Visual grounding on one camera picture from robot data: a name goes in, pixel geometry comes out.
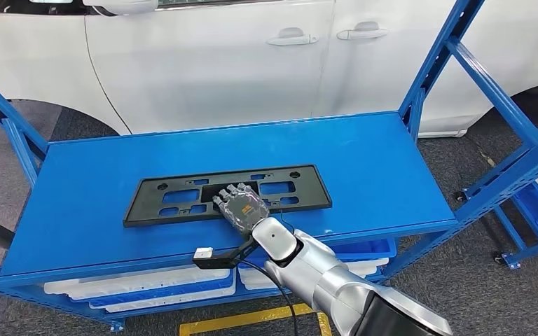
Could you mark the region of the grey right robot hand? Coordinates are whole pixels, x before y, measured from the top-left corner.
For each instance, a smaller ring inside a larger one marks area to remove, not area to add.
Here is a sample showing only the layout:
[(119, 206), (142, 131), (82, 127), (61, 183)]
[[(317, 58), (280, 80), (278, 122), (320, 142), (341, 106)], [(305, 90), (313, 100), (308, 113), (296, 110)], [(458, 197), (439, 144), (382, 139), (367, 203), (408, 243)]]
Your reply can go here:
[(212, 201), (223, 217), (244, 237), (257, 223), (270, 215), (269, 208), (250, 185), (228, 184), (213, 196)]

